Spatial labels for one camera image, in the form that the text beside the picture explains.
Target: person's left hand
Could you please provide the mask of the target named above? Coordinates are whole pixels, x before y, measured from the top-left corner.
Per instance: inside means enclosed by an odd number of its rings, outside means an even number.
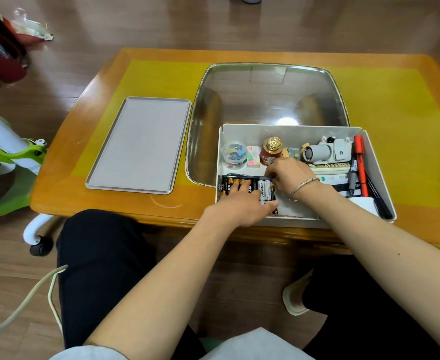
[[[236,228],[252,226],[275,211],[278,202],[272,200],[261,205],[260,190],[248,193],[249,185],[250,181],[246,180],[239,189],[238,183],[234,183],[230,187],[229,195],[223,195],[216,204],[207,207],[205,212],[213,212],[217,219],[224,220],[225,224],[232,224]]]

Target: forearm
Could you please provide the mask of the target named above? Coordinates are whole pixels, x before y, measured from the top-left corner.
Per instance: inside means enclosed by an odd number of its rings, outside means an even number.
[[[304,192],[305,203],[440,345],[440,250],[319,184]]]
[[[169,359],[232,230],[205,213],[110,312],[86,344],[115,349],[130,360]]]

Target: white battery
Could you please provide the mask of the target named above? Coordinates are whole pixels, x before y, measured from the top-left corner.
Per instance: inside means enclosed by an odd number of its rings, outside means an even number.
[[[261,192],[260,199],[264,201],[265,200],[265,181],[264,180],[259,181],[259,190]]]
[[[272,193],[270,192],[271,185],[272,185],[272,182],[268,181],[268,180],[266,180],[264,185],[263,185],[263,189],[265,191],[264,196],[265,196],[265,200],[266,201],[268,201],[268,200],[271,201],[272,200]]]

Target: black pants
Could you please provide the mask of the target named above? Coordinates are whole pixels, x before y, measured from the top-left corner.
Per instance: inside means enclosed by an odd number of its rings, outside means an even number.
[[[155,266],[153,249],[134,220],[88,210],[69,218],[57,241],[65,347],[83,345],[115,305]],[[303,301],[328,315],[304,349],[317,360],[430,358],[439,346],[370,277],[353,256],[315,266]],[[205,350],[187,326],[173,359],[199,359]]]

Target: hand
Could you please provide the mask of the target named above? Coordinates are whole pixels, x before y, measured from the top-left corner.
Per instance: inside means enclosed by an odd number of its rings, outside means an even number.
[[[294,158],[275,159],[275,161],[265,170],[265,176],[275,177],[272,180],[275,187],[288,196],[290,196],[295,188],[297,188],[302,182],[305,182],[309,178],[315,178],[315,174],[307,164],[295,160]],[[301,187],[295,194],[295,199],[301,201],[302,193],[305,193],[312,187],[317,187],[318,184],[319,182],[315,181]]]
[[[249,185],[250,181],[246,180],[239,189],[238,183],[234,183],[230,187],[229,195],[223,195],[216,204],[207,207],[204,215],[222,220],[227,225],[231,224],[235,229],[239,226],[252,226],[271,214],[278,207],[278,202],[267,201],[261,205],[261,192],[256,189],[248,193]]]

